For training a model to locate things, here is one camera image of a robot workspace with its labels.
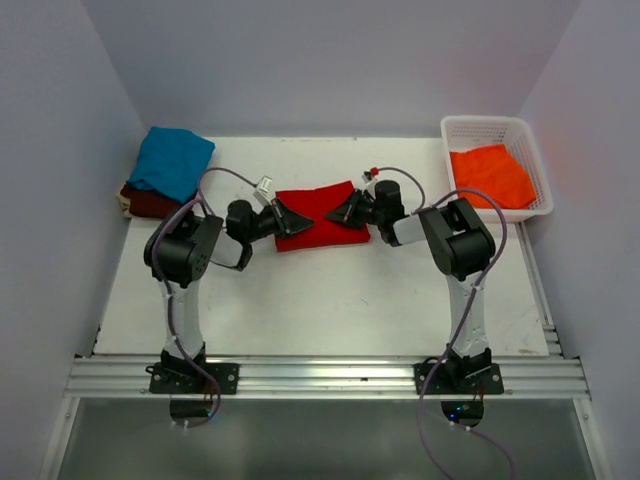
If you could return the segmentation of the red t shirt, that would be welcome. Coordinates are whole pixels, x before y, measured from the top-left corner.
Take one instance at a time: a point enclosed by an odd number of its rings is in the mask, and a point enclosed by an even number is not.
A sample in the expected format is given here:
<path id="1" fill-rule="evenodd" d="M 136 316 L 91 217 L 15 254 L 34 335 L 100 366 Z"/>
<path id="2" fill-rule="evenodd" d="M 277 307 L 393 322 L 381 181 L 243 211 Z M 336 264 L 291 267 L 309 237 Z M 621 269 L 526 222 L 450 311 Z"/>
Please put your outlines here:
<path id="1" fill-rule="evenodd" d="M 366 226 L 350 229 L 334 223 L 326 215 L 344 203 L 354 192 L 351 181 L 315 189 L 281 190 L 276 198 L 286 207 L 313 221 L 313 225 L 288 238 L 275 238 L 278 253 L 321 247 L 368 243 L 371 234 Z"/>

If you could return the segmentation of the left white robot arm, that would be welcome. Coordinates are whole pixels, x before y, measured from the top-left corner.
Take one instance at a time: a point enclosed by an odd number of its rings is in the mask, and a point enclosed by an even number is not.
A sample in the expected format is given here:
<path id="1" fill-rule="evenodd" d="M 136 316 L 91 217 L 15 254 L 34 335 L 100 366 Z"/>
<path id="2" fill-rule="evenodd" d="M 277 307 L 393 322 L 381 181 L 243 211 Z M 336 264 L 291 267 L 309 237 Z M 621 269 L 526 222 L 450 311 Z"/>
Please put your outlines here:
<path id="1" fill-rule="evenodd" d="M 225 218 L 192 211 L 193 201 L 175 209 L 147 241 L 143 259 L 161 288 L 166 342 L 160 360 L 146 368 L 153 394 L 233 394 L 239 367 L 207 362 L 199 320 L 199 287 L 210 265 L 246 268 L 252 244 L 274 236 L 286 239 L 309 230 L 314 221 L 275 199 L 256 212 L 246 200 L 227 207 Z"/>

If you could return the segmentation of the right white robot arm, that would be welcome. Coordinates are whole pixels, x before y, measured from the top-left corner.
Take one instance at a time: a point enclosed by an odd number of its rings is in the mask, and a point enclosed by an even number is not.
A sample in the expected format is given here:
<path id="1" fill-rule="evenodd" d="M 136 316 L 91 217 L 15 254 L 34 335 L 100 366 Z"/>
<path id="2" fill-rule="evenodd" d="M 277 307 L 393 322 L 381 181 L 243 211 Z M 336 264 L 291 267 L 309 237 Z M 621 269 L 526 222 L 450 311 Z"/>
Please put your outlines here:
<path id="1" fill-rule="evenodd" d="M 465 198 L 414 214 L 405 212 L 397 182 L 383 180 L 372 194 L 356 190 L 325 215 L 334 224 L 378 228 L 391 247 L 425 241 L 449 292 L 451 331 L 441 360 L 414 365 L 416 390 L 424 394 L 467 394 L 491 377 L 492 351 L 485 327 L 486 269 L 497 254 L 494 238 Z"/>

